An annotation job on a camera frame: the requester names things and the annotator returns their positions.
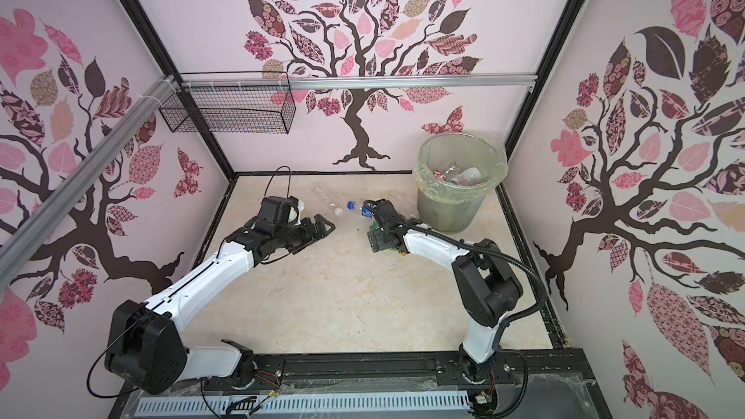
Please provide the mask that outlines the clear ribbed bottle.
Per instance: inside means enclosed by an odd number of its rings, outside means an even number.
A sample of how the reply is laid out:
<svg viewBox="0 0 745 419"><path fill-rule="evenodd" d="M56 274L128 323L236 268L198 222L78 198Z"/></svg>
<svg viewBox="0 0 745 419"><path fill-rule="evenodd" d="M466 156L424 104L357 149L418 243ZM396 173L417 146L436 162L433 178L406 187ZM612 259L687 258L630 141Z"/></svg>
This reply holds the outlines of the clear ribbed bottle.
<svg viewBox="0 0 745 419"><path fill-rule="evenodd" d="M336 216L341 217L345 210L329 191L321 185L314 186L314 193L318 199Z"/></svg>

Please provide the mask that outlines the clear Coca-Cola bottle yellow cap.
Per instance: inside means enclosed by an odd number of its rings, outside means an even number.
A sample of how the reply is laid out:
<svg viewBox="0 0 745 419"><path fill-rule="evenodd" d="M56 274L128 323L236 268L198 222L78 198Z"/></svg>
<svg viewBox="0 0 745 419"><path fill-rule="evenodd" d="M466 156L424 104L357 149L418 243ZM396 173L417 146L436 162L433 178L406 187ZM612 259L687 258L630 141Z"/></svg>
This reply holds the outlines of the clear Coca-Cola bottle yellow cap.
<svg viewBox="0 0 745 419"><path fill-rule="evenodd" d="M454 182L454 178L456 178L460 172L461 168L455 162L449 162L432 170L433 175L443 182Z"/></svg>

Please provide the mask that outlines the white bottle red cap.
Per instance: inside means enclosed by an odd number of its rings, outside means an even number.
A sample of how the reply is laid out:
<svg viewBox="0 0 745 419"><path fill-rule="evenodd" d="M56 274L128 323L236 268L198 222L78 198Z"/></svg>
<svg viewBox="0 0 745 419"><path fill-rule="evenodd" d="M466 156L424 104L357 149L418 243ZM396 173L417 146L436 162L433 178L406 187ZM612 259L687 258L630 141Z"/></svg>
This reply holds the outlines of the white bottle red cap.
<svg viewBox="0 0 745 419"><path fill-rule="evenodd" d="M459 186L476 186L483 182L483 176L479 168L469 167L453 177L450 182Z"/></svg>

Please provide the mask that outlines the green Sprite bottle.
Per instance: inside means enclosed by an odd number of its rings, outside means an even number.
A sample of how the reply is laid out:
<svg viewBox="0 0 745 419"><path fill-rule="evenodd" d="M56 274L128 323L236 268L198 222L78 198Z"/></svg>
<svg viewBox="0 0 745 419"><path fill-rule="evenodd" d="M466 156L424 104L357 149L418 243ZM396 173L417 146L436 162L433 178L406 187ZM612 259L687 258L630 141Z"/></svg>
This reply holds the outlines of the green Sprite bottle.
<svg viewBox="0 0 745 419"><path fill-rule="evenodd" d="M399 224L374 224L367 233L372 252L390 250L407 255L409 251L405 246L404 235L405 228Z"/></svg>

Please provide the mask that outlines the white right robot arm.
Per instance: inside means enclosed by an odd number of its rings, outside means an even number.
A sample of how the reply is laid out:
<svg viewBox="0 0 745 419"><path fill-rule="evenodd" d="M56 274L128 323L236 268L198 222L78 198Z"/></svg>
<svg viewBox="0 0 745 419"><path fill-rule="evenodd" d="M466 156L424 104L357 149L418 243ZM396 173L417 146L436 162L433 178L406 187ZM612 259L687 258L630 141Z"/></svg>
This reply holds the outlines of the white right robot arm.
<svg viewBox="0 0 745 419"><path fill-rule="evenodd" d="M498 359L504 332L523 316L516 307L524 288L509 257L489 239L457 240L415 217L405 218L389 200L368 200L364 207L376 221L376 229L368 232L372 251L395 249L451 271L470 318L459 364L467 380L481 382Z"/></svg>

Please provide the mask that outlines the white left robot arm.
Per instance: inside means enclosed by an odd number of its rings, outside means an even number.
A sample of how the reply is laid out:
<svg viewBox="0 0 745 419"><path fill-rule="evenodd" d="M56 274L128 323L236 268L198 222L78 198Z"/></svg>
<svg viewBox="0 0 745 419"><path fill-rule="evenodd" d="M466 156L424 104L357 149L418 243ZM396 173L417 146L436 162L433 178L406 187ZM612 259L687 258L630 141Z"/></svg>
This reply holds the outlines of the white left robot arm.
<svg viewBox="0 0 745 419"><path fill-rule="evenodd" d="M237 389L250 386L258 373L252 350L228 339L189 347L182 333L233 281L274 263L276 251L295 255L335 231L333 222L322 215L304 217L303 209L293 196L263 198L258 215L182 279L141 303L122 303L102 356L105 369L151 395L182 381L213 377Z"/></svg>

